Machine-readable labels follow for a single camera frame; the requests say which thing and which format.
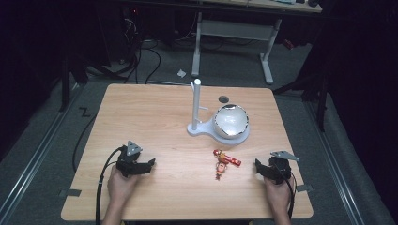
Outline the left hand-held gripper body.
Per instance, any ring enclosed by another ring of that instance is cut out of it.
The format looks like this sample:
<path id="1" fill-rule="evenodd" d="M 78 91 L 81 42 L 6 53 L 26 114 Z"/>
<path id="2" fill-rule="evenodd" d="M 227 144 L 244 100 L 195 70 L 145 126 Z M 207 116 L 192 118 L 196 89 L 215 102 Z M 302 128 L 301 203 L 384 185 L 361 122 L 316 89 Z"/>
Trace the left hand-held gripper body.
<path id="1" fill-rule="evenodd" d="M 140 168 L 140 164 L 137 162 L 138 157 L 142 148 L 133 141 L 128 141 L 126 145 L 121 147 L 121 153 L 118 157 L 116 168 L 121 171 L 122 175 L 128 177 L 133 175 L 135 168 Z"/>

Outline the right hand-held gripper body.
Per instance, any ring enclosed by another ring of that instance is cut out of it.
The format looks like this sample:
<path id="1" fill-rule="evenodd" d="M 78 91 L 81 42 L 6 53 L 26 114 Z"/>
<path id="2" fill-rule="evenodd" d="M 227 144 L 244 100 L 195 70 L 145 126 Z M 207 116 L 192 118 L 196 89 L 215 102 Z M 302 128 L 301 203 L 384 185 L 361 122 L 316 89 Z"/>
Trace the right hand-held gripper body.
<path id="1" fill-rule="evenodd" d="M 271 158 L 268 160 L 270 168 L 274 171 L 273 180 L 277 185 L 291 177 L 290 160 L 299 161 L 299 157 L 292 155 L 287 151 L 271 152 Z"/>

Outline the person's right hand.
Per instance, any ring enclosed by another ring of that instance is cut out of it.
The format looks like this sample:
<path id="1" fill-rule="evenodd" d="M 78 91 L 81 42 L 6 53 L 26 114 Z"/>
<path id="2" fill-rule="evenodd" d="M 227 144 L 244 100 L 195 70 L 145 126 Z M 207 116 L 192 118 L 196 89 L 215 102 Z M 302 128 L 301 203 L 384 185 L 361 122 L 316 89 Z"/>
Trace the person's right hand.
<path id="1" fill-rule="evenodd" d="M 264 178 L 266 187 L 266 198 L 268 205 L 273 211 L 286 211 L 291 201 L 291 190 L 294 187 L 294 179 L 288 182 L 275 184 L 273 180 Z"/>

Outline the person's left hand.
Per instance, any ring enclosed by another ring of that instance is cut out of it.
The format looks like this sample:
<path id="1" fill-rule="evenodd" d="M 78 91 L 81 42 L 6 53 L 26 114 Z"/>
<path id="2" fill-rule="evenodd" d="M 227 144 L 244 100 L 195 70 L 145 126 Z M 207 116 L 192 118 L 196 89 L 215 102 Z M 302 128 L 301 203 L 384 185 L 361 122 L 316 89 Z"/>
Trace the person's left hand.
<path id="1" fill-rule="evenodd" d="M 114 209 L 122 208 L 129 200 L 139 178 L 139 175 L 125 177 L 120 170 L 112 168 L 107 185 L 110 196 L 109 206 Z"/>

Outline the red and gold toy figure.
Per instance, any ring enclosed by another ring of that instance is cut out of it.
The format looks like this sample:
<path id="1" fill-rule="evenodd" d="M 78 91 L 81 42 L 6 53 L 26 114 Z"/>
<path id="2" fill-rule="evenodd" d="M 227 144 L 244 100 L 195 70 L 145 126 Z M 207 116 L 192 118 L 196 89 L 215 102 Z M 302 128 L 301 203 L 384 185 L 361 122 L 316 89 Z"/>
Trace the red and gold toy figure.
<path id="1" fill-rule="evenodd" d="M 241 165 L 241 161 L 234 158 L 234 157 L 230 157 L 228 155 L 226 155 L 222 150 L 220 149 L 215 149 L 213 151 L 213 155 L 215 156 L 215 158 L 218 161 L 222 161 L 222 162 L 227 162 L 227 163 L 232 163 L 235 166 L 240 166 Z"/>

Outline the cowboy toy figure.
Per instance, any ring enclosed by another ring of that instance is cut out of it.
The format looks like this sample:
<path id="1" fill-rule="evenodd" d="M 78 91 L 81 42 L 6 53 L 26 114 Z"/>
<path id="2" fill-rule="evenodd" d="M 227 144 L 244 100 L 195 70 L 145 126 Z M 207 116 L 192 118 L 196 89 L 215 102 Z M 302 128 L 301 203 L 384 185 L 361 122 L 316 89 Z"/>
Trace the cowboy toy figure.
<path id="1" fill-rule="evenodd" d="M 223 159 L 219 159 L 218 160 L 218 162 L 216 163 L 216 174 L 215 174 L 215 179 L 216 180 L 220 180 L 221 179 L 222 174 L 227 169 L 227 164 L 228 164 L 228 162 L 223 160 Z"/>

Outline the white bowl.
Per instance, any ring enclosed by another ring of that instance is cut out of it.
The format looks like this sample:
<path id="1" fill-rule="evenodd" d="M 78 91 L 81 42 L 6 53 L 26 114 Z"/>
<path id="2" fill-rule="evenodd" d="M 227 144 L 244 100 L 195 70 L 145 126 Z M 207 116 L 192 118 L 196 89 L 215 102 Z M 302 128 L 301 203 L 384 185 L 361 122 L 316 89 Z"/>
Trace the white bowl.
<path id="1" fill-rule="evenodd" d="M 221 137 L 234 140 L 248 130 L 249 116 L 241 106 L 226 104 L 215 112 L 213 127 Z"/>

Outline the white stand with pole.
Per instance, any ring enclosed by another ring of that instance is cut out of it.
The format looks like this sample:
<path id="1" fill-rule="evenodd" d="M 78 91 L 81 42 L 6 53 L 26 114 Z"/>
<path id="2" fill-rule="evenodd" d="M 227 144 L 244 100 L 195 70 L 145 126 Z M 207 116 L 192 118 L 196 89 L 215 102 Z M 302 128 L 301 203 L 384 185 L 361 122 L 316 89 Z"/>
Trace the white stand with pole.
<path id="1" fill-rule="evenodd" d="M 192 136 L 198 136 L 198 135 L 207 135 L 212 137 L 214 140 L 216 140 L 219 143 L 223 143 L 226 145 L 237 145 L 245 142 L 247 138 L 249 137 L 250 134 L 250 123 L 248 130 L 243 133 L 243 135 L 237 139 L 234 140 L 228 140 L 216 133 L 213 127 L 213 116 L 206 121 L 202 122 L 199 119 L 199 110 L 201 109 L 200 106 L 200 95 L 201 95 L 201 80 L 200 79 L 195 79 L 193 82 L 191 82 L 191 89 L 193 91 L 193 103 L 192 103 L 192 119 L 191 123 L 188 124 L 187 126 L 187 131 L 190 135 Z"/>

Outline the wooden desk with white legs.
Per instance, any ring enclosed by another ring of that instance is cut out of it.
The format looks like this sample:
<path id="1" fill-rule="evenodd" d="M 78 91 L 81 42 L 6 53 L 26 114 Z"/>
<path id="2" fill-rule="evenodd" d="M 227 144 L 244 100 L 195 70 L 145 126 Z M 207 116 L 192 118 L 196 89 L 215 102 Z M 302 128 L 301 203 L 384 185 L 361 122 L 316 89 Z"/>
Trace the wooden desk with white legs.
<path id="1" fill-rule="evenodd" d="M 266 9 L 271 12 L 298 13 L 301 15 L 320 15 L 323 8 L 317 0 L 189 0 L 199 7 L 243 7 L 244 9 Z M 192 59 L 191 75 L 200 75 L 201 38 L 202 36 L 221 38 L 240 38 L 265 41 L 268 46 L 262 52 L 260 62 L 267 84 L 273 84 L 273 77 L 268 63 L 271 50 L 278 36 L 282 17 L 278 16 L 273 25 L 254 24 L 253 22 L 232 22 L 226 19 L 204 19 L 203 12 L 196 15 L 195 49 Z"/>

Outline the metal floor rail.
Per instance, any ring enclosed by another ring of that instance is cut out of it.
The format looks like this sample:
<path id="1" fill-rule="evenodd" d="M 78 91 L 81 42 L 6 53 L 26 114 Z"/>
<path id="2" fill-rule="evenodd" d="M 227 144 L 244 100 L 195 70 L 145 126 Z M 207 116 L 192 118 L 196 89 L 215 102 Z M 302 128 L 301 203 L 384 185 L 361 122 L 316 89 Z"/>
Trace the metal floor rail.
<path id="1" fill-rule="evenodd" d="M 365 225 L 363 217 L 354 200 L 351 188 L 347 184 L 344 174 L 338 164 L 336 157 L 333 154 L 328 137 L 324 131 L 321 130 L 317 123 L 316 112 L 312 103 L 304 103 L 307 114 L 311 117 L 312 123 L 316 130 L 317 136 L 322 145 L 322 152 L 328 165 L 332 180 L 337 188 L 340 199 L 344 205 L 344 209 L 349 217 L 352 225 Z"/>
<path id="2" fill-rule="evenodd" d="M 50 150 L 71 105 L 85 88 L 75 83 L 70 101 L 61 105 L 61 87 L 53 91 L 45 104 L 34 113 L 27 128 L 0 162 L 0 225 L 7 225 L 24 193 Z"/>

